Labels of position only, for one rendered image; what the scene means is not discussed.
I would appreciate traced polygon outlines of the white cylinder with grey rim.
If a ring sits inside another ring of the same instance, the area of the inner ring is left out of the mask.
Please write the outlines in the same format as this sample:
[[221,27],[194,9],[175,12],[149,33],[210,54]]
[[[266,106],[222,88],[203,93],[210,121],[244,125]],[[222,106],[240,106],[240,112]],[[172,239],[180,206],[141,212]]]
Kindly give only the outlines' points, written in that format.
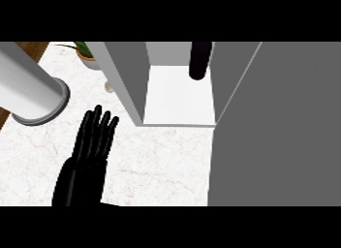
[[65,82],[51,77],[13,42],[0,42],[0,108],[26,126],[50,122],[70,97]]

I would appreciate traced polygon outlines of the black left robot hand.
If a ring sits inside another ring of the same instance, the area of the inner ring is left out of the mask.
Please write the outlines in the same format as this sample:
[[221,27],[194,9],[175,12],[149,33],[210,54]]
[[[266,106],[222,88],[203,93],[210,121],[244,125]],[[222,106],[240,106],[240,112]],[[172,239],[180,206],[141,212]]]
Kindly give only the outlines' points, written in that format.
[[82,115],[72,155],[56,180],[51,205],[91,207],[101,205],[107,157],[119,118],[97,105]]

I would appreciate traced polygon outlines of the black rounded bar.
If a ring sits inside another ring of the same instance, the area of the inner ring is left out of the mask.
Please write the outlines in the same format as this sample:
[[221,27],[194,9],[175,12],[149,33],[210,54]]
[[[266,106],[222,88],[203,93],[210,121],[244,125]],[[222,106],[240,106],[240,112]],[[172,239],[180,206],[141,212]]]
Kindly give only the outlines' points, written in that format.
[[212,51],[210,42],[193,42],[188,58],[188,76],[194,80],[200,80],[206,74],[209,57]]

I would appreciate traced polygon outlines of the dark grey cabinet door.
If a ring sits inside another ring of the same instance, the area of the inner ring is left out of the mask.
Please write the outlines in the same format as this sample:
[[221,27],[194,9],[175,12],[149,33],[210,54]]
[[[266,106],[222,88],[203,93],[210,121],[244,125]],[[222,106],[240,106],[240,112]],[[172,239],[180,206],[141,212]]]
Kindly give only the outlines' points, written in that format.
[[213,132],[209,205],[341,205],[341,43],[265,43]]

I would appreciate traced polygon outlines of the potted green plant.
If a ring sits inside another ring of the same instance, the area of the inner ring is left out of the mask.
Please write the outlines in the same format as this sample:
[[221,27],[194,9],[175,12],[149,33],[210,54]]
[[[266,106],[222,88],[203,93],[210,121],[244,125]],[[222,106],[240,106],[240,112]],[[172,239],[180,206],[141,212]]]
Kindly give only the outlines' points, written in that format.
[[70,48],[75,51],[75,55],[85,68],[93,71],[98,71],[100,67],[97,65],[96,59],[93,57],[85,42],[73,42],[72,46],[65,45],[65,47]]

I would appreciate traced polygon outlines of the grey open cabinet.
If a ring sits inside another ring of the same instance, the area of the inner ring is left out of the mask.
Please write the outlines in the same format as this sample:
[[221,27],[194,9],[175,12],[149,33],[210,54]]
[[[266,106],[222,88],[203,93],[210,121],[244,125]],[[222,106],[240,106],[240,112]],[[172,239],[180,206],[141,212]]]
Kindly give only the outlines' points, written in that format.
[[188,76],[188,42],[90,42],[110,87],[137,127],[218,125],[259,42],[213,42],[202,79]]

